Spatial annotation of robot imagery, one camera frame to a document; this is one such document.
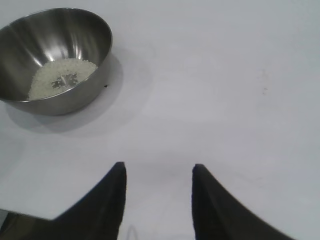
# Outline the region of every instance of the white tabletop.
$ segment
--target white tabletop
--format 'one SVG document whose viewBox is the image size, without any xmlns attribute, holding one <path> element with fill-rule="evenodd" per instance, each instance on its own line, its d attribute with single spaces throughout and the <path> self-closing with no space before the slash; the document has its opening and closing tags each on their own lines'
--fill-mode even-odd
<svg viewBox="0 0 320 240">
<path fill-rule="evenodd" d="M 52 219 L 126 163 L 120 240 L 191 240 L 192 167 L 299 240 L 320 231 L 320 1 L 5 0 L 0 25 L 93 11 L 114 36 L 89 107 L 33 116 L 0 103 L 0 209 Z"/>
</svg>

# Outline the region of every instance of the white rice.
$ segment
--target white rice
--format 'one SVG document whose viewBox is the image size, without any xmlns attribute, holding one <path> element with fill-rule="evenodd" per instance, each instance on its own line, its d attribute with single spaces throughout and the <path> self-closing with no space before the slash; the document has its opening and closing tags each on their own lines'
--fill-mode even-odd
<svg viewBox="0 0 320 240">
<path fill-rule="evenodd" d="M 54 82 L 63 76 L 76 75 L 76 84 L 90 76 L 97 66 L 87 60 L 76 58 L 59 59 L 44 64 L 33 76 L 28 100 L 43 99 L 62 93 L 72 86 L 53 87 Z"/>
</svg>

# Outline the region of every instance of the stainless steel bowl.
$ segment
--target stainless steel bowl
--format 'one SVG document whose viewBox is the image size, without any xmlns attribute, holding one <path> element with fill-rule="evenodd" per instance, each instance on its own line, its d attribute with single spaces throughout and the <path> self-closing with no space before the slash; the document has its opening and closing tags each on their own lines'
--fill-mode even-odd
<svg viewBox="0 0 320 240">
<path fill-rule="evenodd" d="M 108 24 L 96 14 L 55 8 L 22 17 L 0 30 L 0 100 L 40 115 L 63 115 L 95 99 L 106 84 L 112 47 Z M 98 66 L 86 80 L 60 94 L 28 100 L 36 71 L 49 61 L 76 58 Z"/>
</svg>

